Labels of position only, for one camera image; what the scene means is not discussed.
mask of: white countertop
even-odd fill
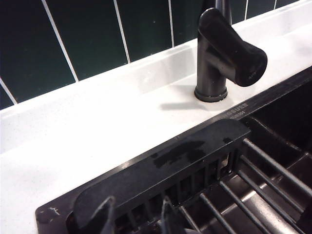
[[[311,12],[301,0],[234,25],[268,67],[217,103],[194,97],[192,40],[1,111],[1,233],[37,233],[37,207],[311,66]]]

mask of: faucet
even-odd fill
[[[229,0],[206,0],[198,24],[195,96],[216,102],[227,96],[226,79],[246,87],[266,70],[266,53],[245,41],[231,27]]]

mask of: speckled surface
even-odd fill
[[[227,81],[218,103],[193,95],[193,40],[1,111],[3,233],[37,233],[38,206],[311,66],[311,11],[300,1],[234,25],[268,68],[250,87]]]

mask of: grout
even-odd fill
[[[51,12],[50,12],[50,9],[49,9],[49,7],[48,7],[48,4],[47,4],[46,0],[41,0],[41,1],[42,1],[43,6],[44,6],[44,9],[45,9],[45,11],[46,11],[46,13],[47,13],[47,15],[48,15],[48,18],[49,18],[49,20],[50,20],[50,23],[51,23],[51,25],[52,25],[52,28],[53,28],[53,30],[54,30],[54,33],[55,33],[55,35],[57,36],[58,43],[59,43],[59,45],[60,45],[60,47],[61,47],[61,49],[62,49],[62,51],[63,51],[63,54],[64,54],[64,56],[65,56],[65,59],[66,59],[66,61],[67,61],[67,63],[68,63],[68,66],[69,66],[69,68],[70,68],[70,70],[71,70],[71,72],[72,72],[72,74],[73,74],[73,77],[74,77],[74,79],[75,79],[75,82],[78,82],[79,80],[78,80],[78,78],[77,78],[76,72],[75,72],[74,67],[73,67],[73,65],[72,65],[72,62],[70,61],[70,58],[69,58],[69,56],[68,56],[68,54],[67,54],[67,51],[66,51],[65,46],[64,46],[64,43],[63,43],[63,41],[62,41],[62,39],[61,39],[61,37],[60,37],[59,31],[58,31],[58,29],[57,29],[57,26],[55,25],[55,22],[54,22],[54,20],[53,20],[52,15],[51,15]]]
[[[246,0],[246,8],[245,8],[245,18],[244,18],[244,20],[247,19],[247,9],[248,9],[248,0]]]
[[[274,8],[273,8],[273,10],[276,9],[276,3],[277,3],[277,0],[275,0],[275,2],[274,2]]]
[[[114,0],[114,5],[115,5],[116,14],[117,14],[117,20],[118,20],[118,24],[119,24],[120,33],[121,33],[122,43],[123,43],[123,46],[125,48],[127,61],[128,61],[128,63],[130,63],[129,51],[128,51],[128,47],[127,47],[125,33],[123,31],[123,28],[122,28],[122,23],[121,23],[120,13],[119,13],[118,5],[117,5],[117,0]]]
[[[8,87],[6,87],[5,83],[3,82],[2,78],[0,77],[0,84],[2,86],[2,88],[5,90],[6,94],[9,96],[9,98],[11,99],[11,101],[13,102],[14,105],[16,105],[18,102],[15,100],[15,98],[13,97],[13,95],[11,94],[10,90],[8,89]]]
[[[173,20],[172,20],[171,0],[168,0],[168,5],[169,5],[171,43],[172,43],[172,47],[174,47],[175,46],[175,39],[174,39],[174,26],[173,26]]]

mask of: backsplash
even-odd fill
[[[232,0],[233,23],[297,0]],[[0,108],[183,44],[203,0],[4,0]]]

